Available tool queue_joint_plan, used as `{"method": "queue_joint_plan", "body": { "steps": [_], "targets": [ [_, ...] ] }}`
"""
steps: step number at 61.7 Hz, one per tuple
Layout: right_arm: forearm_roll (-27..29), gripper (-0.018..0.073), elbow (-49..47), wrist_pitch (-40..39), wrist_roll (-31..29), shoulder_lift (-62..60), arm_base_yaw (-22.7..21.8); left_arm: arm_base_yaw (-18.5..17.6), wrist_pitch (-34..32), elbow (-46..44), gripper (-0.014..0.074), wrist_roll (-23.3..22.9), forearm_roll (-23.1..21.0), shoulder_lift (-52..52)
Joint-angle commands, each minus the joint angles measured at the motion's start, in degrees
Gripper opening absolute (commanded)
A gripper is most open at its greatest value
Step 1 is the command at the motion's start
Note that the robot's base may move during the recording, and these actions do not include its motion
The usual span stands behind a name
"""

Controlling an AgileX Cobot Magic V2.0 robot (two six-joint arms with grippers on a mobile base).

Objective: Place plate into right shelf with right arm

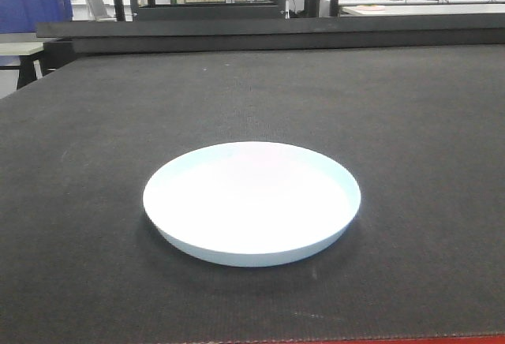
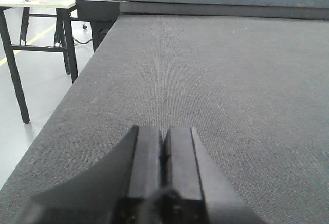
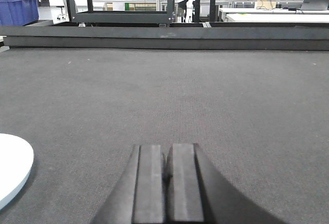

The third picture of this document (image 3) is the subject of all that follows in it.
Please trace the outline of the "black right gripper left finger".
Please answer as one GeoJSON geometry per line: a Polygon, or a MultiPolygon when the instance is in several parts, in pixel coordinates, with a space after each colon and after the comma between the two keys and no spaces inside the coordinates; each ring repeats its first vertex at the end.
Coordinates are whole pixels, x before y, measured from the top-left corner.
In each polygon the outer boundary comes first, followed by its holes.
{"type": "Polygon", "coordinates": [[[164,223],[163,163],[159,145],[135,145],[92,223],[164,223]]]}

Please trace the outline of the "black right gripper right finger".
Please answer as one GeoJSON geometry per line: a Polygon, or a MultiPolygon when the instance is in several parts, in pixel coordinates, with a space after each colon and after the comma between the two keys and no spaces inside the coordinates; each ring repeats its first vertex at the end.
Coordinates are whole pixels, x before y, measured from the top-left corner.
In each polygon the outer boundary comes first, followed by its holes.
{"type": "Polygon", "coordinates": [[[167,174],[168,223],[282,223],[235,188],[198,144],[173,144],[167,174]]]}

